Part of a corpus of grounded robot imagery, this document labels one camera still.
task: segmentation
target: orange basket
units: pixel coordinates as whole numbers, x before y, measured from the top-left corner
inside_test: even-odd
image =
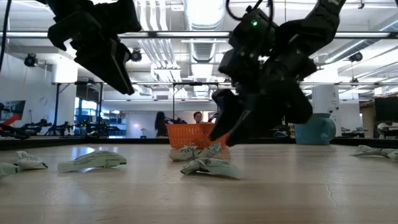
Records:
[[[184,146],[198,146],[197,149],[204,149],[213,143],[208,137],[213,127],[213,123],[167,124],[170,145],[174,149],[179,149]],[[225,134],[214,142],[220,142],[221,148],[224,149],[226,147],[225,141],[227,137],[228,134]]]

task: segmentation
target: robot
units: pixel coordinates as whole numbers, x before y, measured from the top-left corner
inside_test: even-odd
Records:
[[[63,43],[72,38],[77,63],[121,93],[134,93],[124,67],[131,53],[118,38],[141,30],[132,0],[97,5],[89,0],[36,1],[48,4],[56,15],[48,32],[54,46],[66,50]],[[226,0],[228,13],[240,23],[229,38],[233,49],[225,53],[218,70],[230,77],[238,95],[230,90],[212,95],[220,112],[210,139],[229,133],[229,146],[283,119],[297,124],[309,120],[312,106],[299,82],[317,70],[309,56],[333,40],[346,0],[318,0],[306,18],[280,26],[272,21],[272,0],[270,16],[258,9],[261,2],[239,18]],[[263,56],[268,59],[260,62]]]

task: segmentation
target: wooden table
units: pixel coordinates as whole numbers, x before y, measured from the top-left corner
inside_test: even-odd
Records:
[[[57,163],[95,150],[127,165],[58,174]],[[25,150],[48,170],[0,180],[0,223],[398,223],[398,163],[355,147],[240,145],[225,151],[244,180],[183,176],[168,145]],[[0,158],[15,162],[15,151]]]

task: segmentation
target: crumpled wrapper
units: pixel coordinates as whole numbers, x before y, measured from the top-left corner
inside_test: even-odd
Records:
[[[127,164],[127,159],[116,152],[95,151],[75,160],[58,164],[59,173],[78,171],[87,168],[109,168]]]
[[[170,152],[169,157],[174,162],[190,161],[198,158],[212,158],[221,153],[221,144],[216,142],[202,151],[198,151],[196,146],[184,146],[177,152]]]
[[[26,152],[17,152],[19,160],[15,163],[21,170],[34,170],[34,169],[47,169],[49,168],[44,161],[33,155],[29,155]]]
[[[384,156],[398,161],[398,149],[375,149],[369,146],[360,145],[353,156]]]
[[[8,162],[0,162],[0,179],[8,175],[16,174],[18,171],[18,166]]]
[[[183,167],[181,173],[188,175],[194,172],[203,172],[210,175],[222,175],[241,179],[241,171],[232,163],[214,158],[199,158]]]

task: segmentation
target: blue container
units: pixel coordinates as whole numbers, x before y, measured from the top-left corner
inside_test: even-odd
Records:
[[[329,145],[336,136],[336,125],[328,113],[314,113],[306,124],[295,124],[297,144]]]

